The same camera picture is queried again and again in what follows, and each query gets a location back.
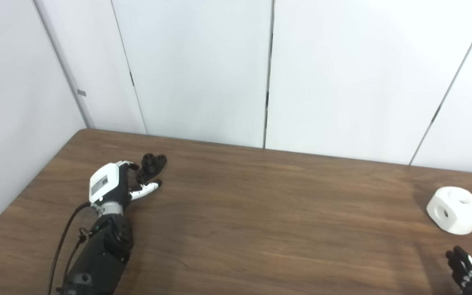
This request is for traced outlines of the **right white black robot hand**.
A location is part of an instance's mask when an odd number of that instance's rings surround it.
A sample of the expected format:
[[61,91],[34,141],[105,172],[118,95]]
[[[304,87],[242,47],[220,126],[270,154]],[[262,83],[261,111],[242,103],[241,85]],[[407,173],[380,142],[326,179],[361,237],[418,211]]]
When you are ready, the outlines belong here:
[[472,256],[460,246],[445,253],[451,276],[461,295],[472,295]]

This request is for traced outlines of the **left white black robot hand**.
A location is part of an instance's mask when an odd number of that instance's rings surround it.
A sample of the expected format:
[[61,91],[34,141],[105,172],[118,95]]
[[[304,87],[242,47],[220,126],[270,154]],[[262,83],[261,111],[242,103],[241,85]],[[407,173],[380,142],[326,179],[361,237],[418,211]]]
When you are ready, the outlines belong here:
[[93,207],[106,203],[117,203],[126,208],[133,200],[138,200],[162,186],[161,180],[129,186],[129,170],[138,171],[139,166],[130,161],[107,163],[90,178],[88,199]]

